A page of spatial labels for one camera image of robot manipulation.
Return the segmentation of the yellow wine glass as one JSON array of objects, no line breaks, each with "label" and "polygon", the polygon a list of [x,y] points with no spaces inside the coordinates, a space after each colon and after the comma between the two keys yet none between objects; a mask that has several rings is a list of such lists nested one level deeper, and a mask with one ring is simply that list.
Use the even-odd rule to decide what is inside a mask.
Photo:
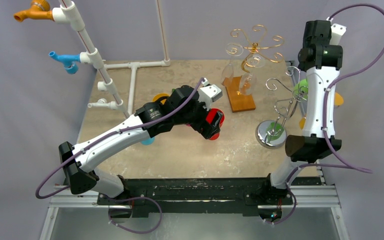
[{"label": "yellow wine glass", "polygon": [[167,94],[167,93],[159,93],[157,95],[155,95],[152,99],[153,102],[161,102],[162,104],[165,103],[166,99],[169,97],[170,95]]}]

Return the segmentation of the blue wine glass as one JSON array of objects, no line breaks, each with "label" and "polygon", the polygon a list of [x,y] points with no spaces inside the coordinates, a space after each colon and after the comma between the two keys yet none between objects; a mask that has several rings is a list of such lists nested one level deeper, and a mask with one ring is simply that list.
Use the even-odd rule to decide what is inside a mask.
[{"label": "blue wine glass", "polygon": [[146,140],[141,141],[141,144],[144,146],[149,146],[155,141],[154,137],[148,138]]}]

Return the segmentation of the red wine glass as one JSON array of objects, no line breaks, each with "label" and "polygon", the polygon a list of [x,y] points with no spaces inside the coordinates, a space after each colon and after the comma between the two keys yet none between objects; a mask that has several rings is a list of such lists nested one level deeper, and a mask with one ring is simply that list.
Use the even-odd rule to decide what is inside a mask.
[{"label": "red wine glass", "polygon": [[218,108],[211,108],[205,117],[199,117],[187,126],[200,133],[206,140],[216,140],[220,136],[221,127],[225,120],[224,113]]}]

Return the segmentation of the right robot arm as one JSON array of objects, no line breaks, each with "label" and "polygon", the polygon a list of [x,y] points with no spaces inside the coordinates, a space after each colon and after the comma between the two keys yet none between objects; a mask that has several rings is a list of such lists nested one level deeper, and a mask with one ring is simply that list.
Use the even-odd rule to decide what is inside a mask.
[{"label": "right robot arm", "polygon": [[298,53],[298,69],[306,73],[308,84],[306,119],[301,135],[289,135],[285,142],[286,159],[269,175],[270,184],[260,196],[268,204],[280,198],[301,169],[313,165],[337,151],[342,141],[335,137],[333,123],[336,88],[340,75],[343,48],[331,43],[329,20],[312,20],[305,24],[302,48]]}]

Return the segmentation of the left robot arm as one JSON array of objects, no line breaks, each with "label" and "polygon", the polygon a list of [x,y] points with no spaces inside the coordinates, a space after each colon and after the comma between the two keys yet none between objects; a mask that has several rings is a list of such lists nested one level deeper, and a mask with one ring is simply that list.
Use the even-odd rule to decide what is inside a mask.
[{"label": "left robot arm", "polygon": [[98,170],[98,165],[139,142],[167,133],[174,126],[186,125],[206,140],[218,138],[224,114],[211,105],[221,98],[222,90],[215,84],[198,89],[183,85],[171,95],[155,97],[125,121],[88,141],[59,145],[63,171],[73,195],[96,191],[110,197],[118,205],[126,203],[129,191],[121,176]]}]

